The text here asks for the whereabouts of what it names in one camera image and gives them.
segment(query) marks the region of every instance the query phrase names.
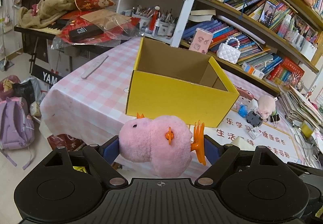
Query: purple backpack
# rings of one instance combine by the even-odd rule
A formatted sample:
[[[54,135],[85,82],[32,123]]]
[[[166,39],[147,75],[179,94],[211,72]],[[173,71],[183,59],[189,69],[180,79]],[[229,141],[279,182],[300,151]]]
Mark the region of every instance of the purple backpack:
[[[22,97],[7,98],[0,102],[0,152],[14,165],[17,164],[3,149],[28,147],[35,139],[34,123],[26,111],[27,103]],[[23,166],[25,170],[30,160]]]

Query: smartphone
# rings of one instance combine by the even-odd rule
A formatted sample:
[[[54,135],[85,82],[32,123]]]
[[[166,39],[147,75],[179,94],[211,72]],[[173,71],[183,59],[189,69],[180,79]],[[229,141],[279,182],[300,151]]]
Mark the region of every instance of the smartphone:
[[[264,4],[264,9],[261,12],[259,22],[269,27],[272,19],[274,18],[275,11],[276,6],[273,3],[266,1],[266,3]]]

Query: metal screw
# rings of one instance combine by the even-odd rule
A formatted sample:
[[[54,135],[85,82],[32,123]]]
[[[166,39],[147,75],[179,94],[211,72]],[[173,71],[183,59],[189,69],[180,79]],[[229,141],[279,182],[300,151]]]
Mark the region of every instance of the metal screw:
[[[213,184],[213,180],[209,177],[201,177],[197,182],[203,186],[209,186]]]
[[[125,183],[125,180],[121,177],[114,177],[110,179],[110,184],[114,186],[120,186]]]

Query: pink plush toy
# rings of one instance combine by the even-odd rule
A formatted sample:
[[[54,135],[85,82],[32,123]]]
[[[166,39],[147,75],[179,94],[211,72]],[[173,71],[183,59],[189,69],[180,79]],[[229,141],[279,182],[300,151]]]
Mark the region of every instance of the pink plush toy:
[[[194,141],[188,126],[176,116],[151,120],[137,114],[124,124],[119,134],[120,154],[132,162],[151,162],[162,178],[179,177],[189,166],[195,150],[200,163],[204,156],[204,123],[194,127]]]
[[[261,115],[263,119],[267,119],[272,112],[276,110],[276,102],[275,98],[262,95],[258,99],[258,113]]]

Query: yellow cardboard box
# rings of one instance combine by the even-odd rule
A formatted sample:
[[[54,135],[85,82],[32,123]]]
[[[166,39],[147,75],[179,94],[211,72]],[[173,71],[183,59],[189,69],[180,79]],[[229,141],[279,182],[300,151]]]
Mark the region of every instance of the yellow cardboard box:
[[[175,115],[217,127],[239,96],[212,56],[152,39],[142,38],[133,69],[127,115]]]

